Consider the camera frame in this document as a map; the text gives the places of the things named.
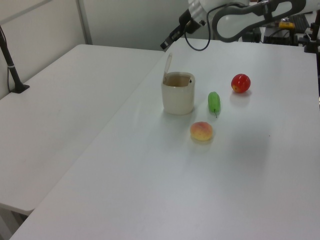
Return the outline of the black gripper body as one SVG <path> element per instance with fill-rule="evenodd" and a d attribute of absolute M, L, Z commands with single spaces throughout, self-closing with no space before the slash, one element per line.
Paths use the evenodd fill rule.
<path fill-rule="evenodd" d="M 179 17 L 179 26 L 180 32 L 183 34 L 193 34 L 201 27 L 201 25 L 192 18 L 189 9 Z"/>

